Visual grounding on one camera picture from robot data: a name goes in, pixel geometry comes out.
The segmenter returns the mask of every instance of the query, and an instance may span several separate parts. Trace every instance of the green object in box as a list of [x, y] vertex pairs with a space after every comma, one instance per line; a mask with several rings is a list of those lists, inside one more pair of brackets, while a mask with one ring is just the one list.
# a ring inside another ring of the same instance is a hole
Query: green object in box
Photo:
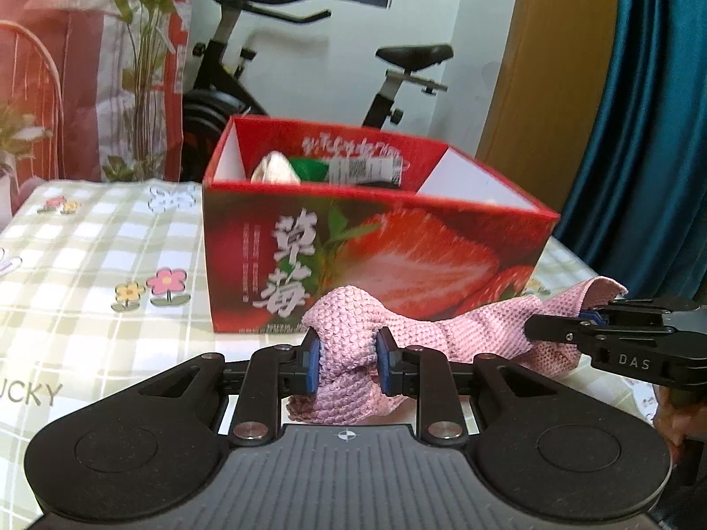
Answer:
[[289, 162], [297, 177], [304, 182], [324, 183], [329, 173], [329, 164], [310, 157], [290, 157]]

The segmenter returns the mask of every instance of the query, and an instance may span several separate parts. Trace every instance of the gray ribbed plate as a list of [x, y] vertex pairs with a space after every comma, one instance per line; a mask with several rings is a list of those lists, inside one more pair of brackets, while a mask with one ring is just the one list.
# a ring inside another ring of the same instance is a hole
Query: gray ribbed plate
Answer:
[[[141, 522], [92, 525], [51, 515], [52, 530], [568, 530], [487, 490], [460, 452], [419, 444], [408, 426], [289, 424], [280, 440], [231, 454], [197, 497]], [[656, 530], [647, 516], [582, 530]]]

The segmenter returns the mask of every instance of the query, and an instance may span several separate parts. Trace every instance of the curtain fold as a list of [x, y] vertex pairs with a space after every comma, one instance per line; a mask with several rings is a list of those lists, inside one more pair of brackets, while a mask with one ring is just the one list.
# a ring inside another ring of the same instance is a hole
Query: curtain fold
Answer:
[[607, 83], [555, 235], [631, 296], [707, 272], [707, 0], [620, 0]]

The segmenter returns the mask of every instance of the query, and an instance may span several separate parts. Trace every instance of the screw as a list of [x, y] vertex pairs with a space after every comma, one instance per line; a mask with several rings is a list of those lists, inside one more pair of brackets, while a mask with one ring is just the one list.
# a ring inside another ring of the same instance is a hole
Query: screw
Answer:
[[449, 440], [451, 438], [459, 438], [464, 429], [457, 423], [452, 423], [449, 420], [440, 420], [437, 423], [430, 424], [427, 427], [427, 432], [435, 438]]
[[233, 433], [244, 440], [263, 440], [267, 436], [268, 427], [263, 423], [256, 423], [248, 420], [245, 423], [236, 424]]

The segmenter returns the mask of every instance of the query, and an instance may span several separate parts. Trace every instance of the exercise bike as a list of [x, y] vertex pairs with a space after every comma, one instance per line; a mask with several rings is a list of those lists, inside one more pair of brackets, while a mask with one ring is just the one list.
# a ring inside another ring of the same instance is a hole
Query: exercise bike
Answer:
[[[238, 67], [233, 74], [223, 64], [225, 49], [241, 13], [246, 11], [289, 24], [312, 24], [331, 17], [330, 10], [301, 17], [257, 5], [282, 5], [303, 0], [214, 1], [221, 7], [220, 23], [207, 44], [199, 42], [192, 50], [193, 56], [201, 58], [201, 65], [193, 90], [187, 92], [183, 99], [184, 143], [180, 175], [183, 182], [200, 182], [203, 179], [213, 149], [232, 115], [269, 115], [239, 80], [246, 64], [255, 58], [256, 52], [242, 49]], [[364, 127], [380, 129], [388, 119], [394, 125], [401, 121], [403, 111], [395, 109], [394, 103], [404, 82], [419, 85], [428, 95], [448, 89], [444, 84], [415, 74], [452, 58], [454, 51], [449, 44], [386, 47], [377, 50], [376, 56], [402, 71], [386, 71], [383, 86], [373, 98], [369, 112], [363, 119]]]

